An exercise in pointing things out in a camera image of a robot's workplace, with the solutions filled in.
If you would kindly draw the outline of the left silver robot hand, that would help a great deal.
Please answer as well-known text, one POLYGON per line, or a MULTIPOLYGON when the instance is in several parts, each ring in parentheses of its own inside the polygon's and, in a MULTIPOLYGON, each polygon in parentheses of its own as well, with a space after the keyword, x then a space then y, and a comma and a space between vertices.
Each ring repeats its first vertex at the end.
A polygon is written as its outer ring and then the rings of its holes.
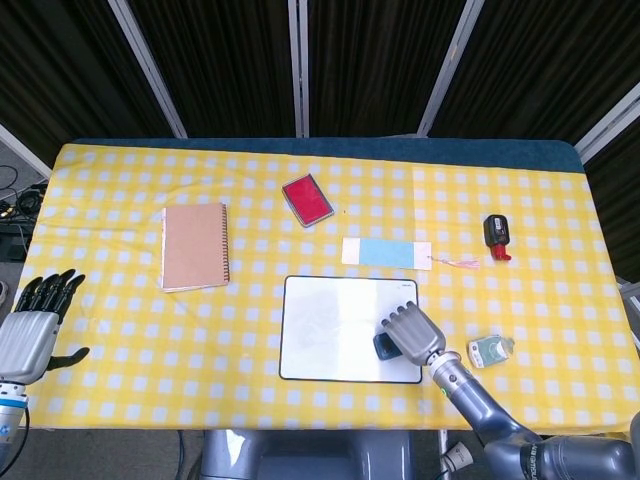
POLYGON ((72 367, 90 352, 81 347, 67 356, 53 354, 58 334, 83 274, 69 269, 32 279, 1 324, 1 381, 30 385, 45 373, 72 367))

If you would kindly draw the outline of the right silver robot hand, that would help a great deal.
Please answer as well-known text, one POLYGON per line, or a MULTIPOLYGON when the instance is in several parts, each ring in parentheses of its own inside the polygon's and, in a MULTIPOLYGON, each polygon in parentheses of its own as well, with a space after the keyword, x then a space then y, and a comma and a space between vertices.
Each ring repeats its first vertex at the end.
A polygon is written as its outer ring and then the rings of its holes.
POLYGON ((400 352, 415 365, 430 365, 446 348, 443 332, 412 301, 399 306, 381 324, 400 352))

